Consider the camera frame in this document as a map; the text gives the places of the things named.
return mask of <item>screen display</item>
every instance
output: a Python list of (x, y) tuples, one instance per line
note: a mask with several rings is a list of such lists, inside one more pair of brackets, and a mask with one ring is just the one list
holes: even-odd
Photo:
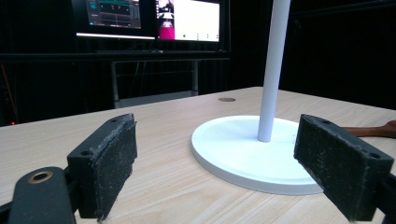
[(219, 42), (219, 3), (156, 0), (158, 38)]
[(140, 29), (139, 0), (86, 0), (90, 25)]
[(149, 0), (72, 0), (77, 36), (155, 39)]

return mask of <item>foam pad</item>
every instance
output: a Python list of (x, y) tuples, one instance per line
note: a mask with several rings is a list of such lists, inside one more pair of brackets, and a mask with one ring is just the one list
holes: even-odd
[(294, 158), (349, 221), (370, 221), (393, 158), (326, 119), (301, 115)]
[(67, 156), (70, 175), (81, 187), (81, 217), (107, 217), (136, 157), (133, 114), (106, 121)]

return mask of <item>table surface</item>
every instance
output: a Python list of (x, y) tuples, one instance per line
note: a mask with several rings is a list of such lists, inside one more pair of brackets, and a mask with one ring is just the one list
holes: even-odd
[[(106, 222), (348, 223), (322, 193), (285, 196), (244, 189), (213, 176), (192, 156), (191, 135), (199, 125), (259, 115), (261, 98), (262, 88), (254, 87), (0, 128), (0, 204), (12, 200), (20, 177), (41, 167), (65, 168), (67, 154), (106, 120), (134, 113), (138, 158)], [(394, 110), (279, 91), (276, 118), (298, 122), (301, 114), (344, 127), (396, 119)], [(396, 156), (395, 139), (362, 139)], [(373, 222), (381, 223), (383, 216), (377, 210)], [(96, 223), (76, 217), (78, 223)]]

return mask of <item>screw hole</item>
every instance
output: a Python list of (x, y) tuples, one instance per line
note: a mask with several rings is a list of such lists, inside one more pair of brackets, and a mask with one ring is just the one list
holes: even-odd
[(373, 153), (373, 152), (369, 153), (369, 156), (371, 156), (371, 157), (373, 157), (373, 158), (375, 158), (375, 159), (381, 158), (378, 154)]
[(52, 177), (52, 172), (51, 171), (43, 171), (43, 172), (39, 172), (35, 175), (32, 175), (29, 178), (29, 183), (30, 184), (39, 184), (42, 183), (48, 179), (50, 179)]
[(82, 151), (81, 156), (91, 156), (92, 152), (91, 151)]

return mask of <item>monitor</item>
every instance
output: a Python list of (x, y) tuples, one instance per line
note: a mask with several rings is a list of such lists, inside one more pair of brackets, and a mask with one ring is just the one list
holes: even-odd
[(76, 35), (155, 39), (153, 0), (72, 0)]
[(219, 0), (156, 0), (159, 40), (219, 42)]

